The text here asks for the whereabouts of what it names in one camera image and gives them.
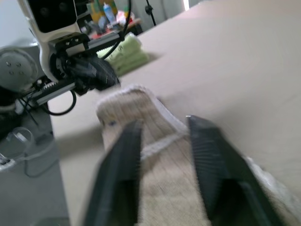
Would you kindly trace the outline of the green patterned cloth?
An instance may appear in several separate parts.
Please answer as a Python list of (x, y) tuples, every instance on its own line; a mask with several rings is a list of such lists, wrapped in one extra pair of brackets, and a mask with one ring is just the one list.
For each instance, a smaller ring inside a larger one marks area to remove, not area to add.
[(138, 37), (130, 32), (105, 61), (112, 66), (117, 76), (121, 77), (148, 63), (149, 55), (143, 50)]

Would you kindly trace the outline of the beige towel with white trim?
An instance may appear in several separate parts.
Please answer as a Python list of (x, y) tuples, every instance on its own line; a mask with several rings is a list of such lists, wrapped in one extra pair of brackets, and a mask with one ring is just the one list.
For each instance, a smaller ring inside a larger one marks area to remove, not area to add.
[(139, 226), (213, 226), (198, 189), (186, 124), (147, 88), (133, 85), (100, 98), (96, 115), (109, 149), (122, 128), (143, 120)]

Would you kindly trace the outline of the white power strip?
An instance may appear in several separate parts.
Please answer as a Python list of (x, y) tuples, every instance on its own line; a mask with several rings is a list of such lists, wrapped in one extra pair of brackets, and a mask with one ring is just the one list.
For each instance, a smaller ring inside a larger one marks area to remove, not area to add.
[(14, 165), (11, 159), (0, 159), (0, 172), (10, 169)]

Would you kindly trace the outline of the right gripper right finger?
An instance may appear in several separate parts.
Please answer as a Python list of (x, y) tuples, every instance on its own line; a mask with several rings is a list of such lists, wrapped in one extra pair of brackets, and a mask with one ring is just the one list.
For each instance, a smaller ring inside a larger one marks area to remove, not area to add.
[(211, 121), (187, 116), (199, 192), (212, 226), (285, 226), (242, 155)]

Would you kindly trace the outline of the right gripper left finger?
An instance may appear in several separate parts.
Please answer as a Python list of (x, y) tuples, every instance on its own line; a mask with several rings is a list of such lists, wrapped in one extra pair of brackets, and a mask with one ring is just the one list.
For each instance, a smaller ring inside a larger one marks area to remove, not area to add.
[(141, 121), (128, 123), (100, 164), (83, 226), (138, 223), (142, 149)]

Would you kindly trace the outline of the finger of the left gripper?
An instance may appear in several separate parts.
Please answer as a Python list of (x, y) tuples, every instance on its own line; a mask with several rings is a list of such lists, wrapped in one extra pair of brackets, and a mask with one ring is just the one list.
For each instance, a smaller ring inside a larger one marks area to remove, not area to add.
[(89, 87), (113, 87), (120, 84), (112, 66), (98, 57), (75, 58), (72, 74)]
[(113, 86), (113, 69), (111, 67), (70, 66), (68, 71), (91, 89), (101, 91)]

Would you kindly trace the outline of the blue spray bottle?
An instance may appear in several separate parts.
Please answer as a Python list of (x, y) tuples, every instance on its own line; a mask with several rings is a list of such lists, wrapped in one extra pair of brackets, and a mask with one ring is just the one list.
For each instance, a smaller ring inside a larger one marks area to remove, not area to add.
[(112, 11), (111, 6), (107, 3), (104, 3), (103, 4), (103, 10), (104, 10), (104, 13), (105, 13), (106, 17), (108, 18), (109, 22), (114, 23), (116, 21), (116, 18), (115, 18), (115, 15), (114, 15), (113, 11)]

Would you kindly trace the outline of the black tripod stand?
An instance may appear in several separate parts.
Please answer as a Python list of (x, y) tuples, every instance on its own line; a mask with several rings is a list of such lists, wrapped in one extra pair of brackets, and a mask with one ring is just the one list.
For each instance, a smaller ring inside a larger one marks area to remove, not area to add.
[(145, 0), (145, 1), (146, 1), (145, 12), (147, 15), (149, 15), (151, 17), (153, 25), (156, 26), (157, 23), (155, 21), (154, 15), (153, 15), (153, 7), (150, 5), (149, 0)]

